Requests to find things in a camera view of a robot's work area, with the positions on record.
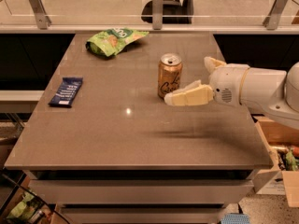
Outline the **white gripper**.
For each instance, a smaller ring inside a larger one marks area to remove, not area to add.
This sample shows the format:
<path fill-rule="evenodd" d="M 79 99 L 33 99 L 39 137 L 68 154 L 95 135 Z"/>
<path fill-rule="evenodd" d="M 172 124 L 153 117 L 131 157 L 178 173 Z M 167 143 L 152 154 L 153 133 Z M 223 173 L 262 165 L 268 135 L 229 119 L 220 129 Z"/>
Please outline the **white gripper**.
<path fill-rule="evenodd" d="M 204 58 L 205 68 L 210 75 L 209 85 L 196 80 L 183 89 L 168 93 L 164 97 L 167 105 L 194 106 L 207 105 L 214 100 L 222 105 L 240 106 L 241 84 L 249 66 L 246 64 L 227 64 L 212 57 Z"/>

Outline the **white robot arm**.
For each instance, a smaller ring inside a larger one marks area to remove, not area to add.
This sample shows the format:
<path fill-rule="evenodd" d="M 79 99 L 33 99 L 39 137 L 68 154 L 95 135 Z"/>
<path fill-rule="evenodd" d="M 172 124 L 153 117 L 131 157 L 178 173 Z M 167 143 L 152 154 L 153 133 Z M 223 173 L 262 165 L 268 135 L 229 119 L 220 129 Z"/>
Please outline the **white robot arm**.
<path fill-rule="evenodd" d="M 172 106 L 245 106 L 280 124 L 299 129 L 299 63 L 289 71 L 254 68 L 246 64 L 204 59 L 209 83 L 196 80 L 168 93 L 164 101 Z"/>

